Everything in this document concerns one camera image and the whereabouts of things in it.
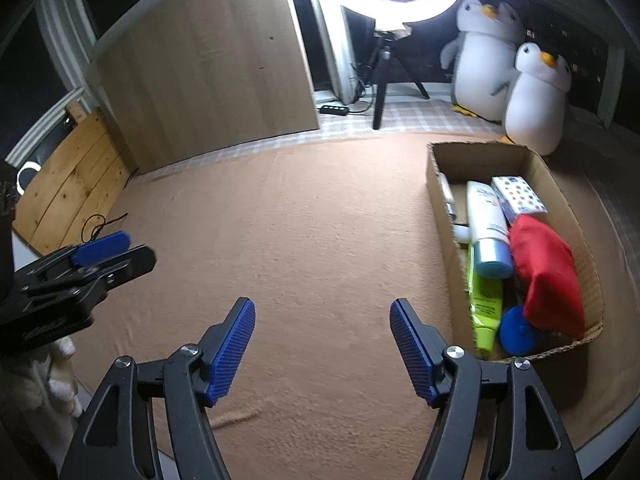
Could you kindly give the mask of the light wooden plank board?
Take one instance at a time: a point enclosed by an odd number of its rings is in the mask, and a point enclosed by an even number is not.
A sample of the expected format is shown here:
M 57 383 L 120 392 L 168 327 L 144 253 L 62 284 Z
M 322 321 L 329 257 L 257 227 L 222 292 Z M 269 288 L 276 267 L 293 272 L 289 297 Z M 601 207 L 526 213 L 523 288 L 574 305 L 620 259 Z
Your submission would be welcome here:
M 41 255 L 75 245 L 106 217 L 130 171 L 96 110 L 58 144 L 16 205 L 13 229 Z

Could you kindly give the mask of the brown cardboard box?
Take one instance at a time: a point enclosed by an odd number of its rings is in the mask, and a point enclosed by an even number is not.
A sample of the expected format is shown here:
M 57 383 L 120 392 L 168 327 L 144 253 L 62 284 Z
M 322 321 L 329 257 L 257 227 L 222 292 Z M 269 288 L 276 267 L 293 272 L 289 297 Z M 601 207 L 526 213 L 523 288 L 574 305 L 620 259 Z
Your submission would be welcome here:
M 426 184 L 442 246 L 452 340 L 488 361 L 542 333 L 543 359 L 598 338 L 602 290 L 584 233 L 542 158 L 521 145 L 448 142 L 427 149 Z

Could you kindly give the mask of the white sunscreen tube blue cap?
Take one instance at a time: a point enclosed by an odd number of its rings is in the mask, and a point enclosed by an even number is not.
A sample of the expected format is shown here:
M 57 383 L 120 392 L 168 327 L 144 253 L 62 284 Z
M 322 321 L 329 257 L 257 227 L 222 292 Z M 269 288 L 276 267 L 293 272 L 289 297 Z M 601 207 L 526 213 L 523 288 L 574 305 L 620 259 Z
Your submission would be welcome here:
M 466 210 L 477 273 L 506 280 L 513 275 L 506 218 L 494 190 L 477 181 L 466 182 Z

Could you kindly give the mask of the blue round container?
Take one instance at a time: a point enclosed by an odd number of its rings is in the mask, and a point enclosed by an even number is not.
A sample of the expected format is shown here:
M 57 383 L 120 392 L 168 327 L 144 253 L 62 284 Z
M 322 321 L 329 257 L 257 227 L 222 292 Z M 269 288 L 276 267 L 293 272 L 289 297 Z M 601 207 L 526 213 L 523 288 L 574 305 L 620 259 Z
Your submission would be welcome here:
M 526 320 L 524 307 L 519 304 L 503 315 L 498 339 L 500 346 L 510 356 L 530 356 L 537 352 L 544 333 Z

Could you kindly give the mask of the black power strip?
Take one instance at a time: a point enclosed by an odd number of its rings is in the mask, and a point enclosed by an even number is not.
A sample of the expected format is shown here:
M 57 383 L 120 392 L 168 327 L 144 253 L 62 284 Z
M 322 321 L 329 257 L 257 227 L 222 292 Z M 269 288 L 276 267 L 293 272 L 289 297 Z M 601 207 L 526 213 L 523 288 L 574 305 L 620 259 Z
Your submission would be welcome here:
M 348 106 L 324 104 L 318 108 L 318 113 L 344 117 L 349 115 L 350 109 Z

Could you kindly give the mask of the wooden headboard panel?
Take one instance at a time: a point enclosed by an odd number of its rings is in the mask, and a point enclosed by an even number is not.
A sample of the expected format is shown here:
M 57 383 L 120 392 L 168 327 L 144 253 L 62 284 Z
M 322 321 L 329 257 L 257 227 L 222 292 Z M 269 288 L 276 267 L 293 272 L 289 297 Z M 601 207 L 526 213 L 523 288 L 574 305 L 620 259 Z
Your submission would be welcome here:
M 293 0 L 142 0 L 90 74 L 142 172 L 319 127 Z

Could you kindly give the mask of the green hand cream tube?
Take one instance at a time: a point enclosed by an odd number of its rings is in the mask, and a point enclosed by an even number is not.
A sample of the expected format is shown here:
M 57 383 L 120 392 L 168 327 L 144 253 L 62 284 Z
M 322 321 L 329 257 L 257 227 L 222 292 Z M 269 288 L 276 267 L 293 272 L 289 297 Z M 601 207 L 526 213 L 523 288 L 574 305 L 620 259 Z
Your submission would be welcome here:
M 468 296 L 475 347 L 480 357 L 488 360 L 494 352 L 502 318 L 503 282 L 477 273 L 473 246 L 468 250 Z

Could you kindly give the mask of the black tripod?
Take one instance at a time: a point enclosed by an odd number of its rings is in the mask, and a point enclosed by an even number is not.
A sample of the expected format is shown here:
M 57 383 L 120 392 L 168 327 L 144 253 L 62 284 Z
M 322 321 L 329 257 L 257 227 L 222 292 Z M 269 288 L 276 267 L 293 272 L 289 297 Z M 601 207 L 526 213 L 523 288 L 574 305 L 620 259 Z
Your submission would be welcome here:
M 393 60 L 396 60 L 408 75 L 410 81 L 416 86 L 424 99 L 431 99 L 418 74 L 398 51 L 399 39 L 392 32 L 376 32 L 375 46 L 371 52 L 369 61 L 364 66 L 363 78 L 360 81 L 362 90 L 367 86 L 375 86 L 373 96 L 372 129 L 380 130 L 384 114 L 387 87 L 390 84 L 390 69 Z

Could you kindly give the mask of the patterned tissue pack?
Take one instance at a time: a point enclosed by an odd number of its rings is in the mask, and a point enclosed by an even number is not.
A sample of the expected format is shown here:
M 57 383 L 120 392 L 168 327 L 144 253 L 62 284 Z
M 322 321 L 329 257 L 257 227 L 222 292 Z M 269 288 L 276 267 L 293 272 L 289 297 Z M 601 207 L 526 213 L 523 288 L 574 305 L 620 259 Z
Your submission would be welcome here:
M 547 217 L 548 209 L 523 177 L 493 177 L 490 186 L 510 226 L 523 214 L 538 220 Z

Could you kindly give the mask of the pink lip balm stick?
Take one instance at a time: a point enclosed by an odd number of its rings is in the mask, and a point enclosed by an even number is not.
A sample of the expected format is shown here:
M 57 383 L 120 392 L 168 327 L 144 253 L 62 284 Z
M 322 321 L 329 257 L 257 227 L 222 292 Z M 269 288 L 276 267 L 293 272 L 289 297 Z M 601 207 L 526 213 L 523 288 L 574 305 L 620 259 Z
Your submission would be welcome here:
M 457 219 L 457 209 L 456 203 L 454 202 L 454 194 L 452 194 L 447 177 L 442 172 L 439 174 L 439 183 L 440 187 L 442 188 L 442 196 L 444 196 L 447 214 L 449 218 L 454 221 Z

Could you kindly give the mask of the red fabric pouch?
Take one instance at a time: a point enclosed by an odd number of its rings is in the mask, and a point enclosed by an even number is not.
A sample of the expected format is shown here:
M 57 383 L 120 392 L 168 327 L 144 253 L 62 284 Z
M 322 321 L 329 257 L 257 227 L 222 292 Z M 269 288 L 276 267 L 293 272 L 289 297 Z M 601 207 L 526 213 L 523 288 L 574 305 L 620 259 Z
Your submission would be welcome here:
M 585 310 L 570 246 L 528 214 L 518 216 L 509 237 L 515 274 L 526 292 L 524 318 L 538 330 L 582 339 Z

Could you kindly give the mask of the large penguin plush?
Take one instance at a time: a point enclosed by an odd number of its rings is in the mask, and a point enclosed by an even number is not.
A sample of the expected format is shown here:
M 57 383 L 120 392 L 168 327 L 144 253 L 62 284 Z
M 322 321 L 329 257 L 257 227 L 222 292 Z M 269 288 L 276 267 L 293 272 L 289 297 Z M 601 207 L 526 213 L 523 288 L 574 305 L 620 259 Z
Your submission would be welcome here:
M 463 113 L 501 122 L 506 92 L 498 85 L 514 67 L 524 26 L 509 3 L 498 6 L 463 0 L 457 10 L 458 36 L 442 47 L 440 67 L 452 68 L 451 102 Z

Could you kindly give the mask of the plaid bed sheet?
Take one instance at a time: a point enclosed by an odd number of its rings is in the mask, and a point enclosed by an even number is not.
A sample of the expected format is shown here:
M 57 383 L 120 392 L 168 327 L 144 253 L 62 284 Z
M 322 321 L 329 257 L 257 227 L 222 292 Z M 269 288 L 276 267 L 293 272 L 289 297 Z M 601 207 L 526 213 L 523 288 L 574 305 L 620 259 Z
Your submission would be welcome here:
M 369 119 L 365 114 L 323 116 L 317 130 L 220 148 L 181 162 L 173 162 L 157 170 L 139 171 L 136 179 L 142 182 L 191 167 L 304 143 L 367 139 L 404 132 L 442 134 L 447 140 L 453 136 L 477 136 L 488 140 L 498 133 L 498 127 L 489 122 L 453 112 L 450 103 L 444 100 L 420 102 L 416 99 L 393 99 L 386 107 L 383 129 L 380 131 L 369 126 Z M 579 154 L 575 156 L 575 160 L 610 217 L 628 264 L 632 268 L 638 268 L 639 185 L 634 182 L 639 168 L 638 134 L 615 122 L 605 127 L 595 114 L 572 106 L 570 131 L 565 133 L 563 140 L 565 143 L 578 145 Z

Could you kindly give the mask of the translucent white cap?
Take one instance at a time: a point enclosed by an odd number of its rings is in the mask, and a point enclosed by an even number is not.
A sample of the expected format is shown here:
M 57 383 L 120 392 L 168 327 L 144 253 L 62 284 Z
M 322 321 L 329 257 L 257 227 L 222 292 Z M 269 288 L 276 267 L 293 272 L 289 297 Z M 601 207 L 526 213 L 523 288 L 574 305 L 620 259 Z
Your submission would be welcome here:
M 454 224 L 454 240 L 464 246 L 469 246 L 472 242 L 471 230 L 468 226 L 462 226 L 461 224 Z

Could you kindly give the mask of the small penguin plush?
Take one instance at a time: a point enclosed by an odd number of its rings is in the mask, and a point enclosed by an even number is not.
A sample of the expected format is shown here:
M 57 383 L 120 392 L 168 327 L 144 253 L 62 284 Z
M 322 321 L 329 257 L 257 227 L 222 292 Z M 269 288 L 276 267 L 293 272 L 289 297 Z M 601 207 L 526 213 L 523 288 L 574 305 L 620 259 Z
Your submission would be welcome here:
M 495 93 L 506 90 L 502 125 L 506 137 L 539 155 L 552 154 L 564 132 L 572 71 L 562 55 L 534 42 L 521 44 L 514 67 Z

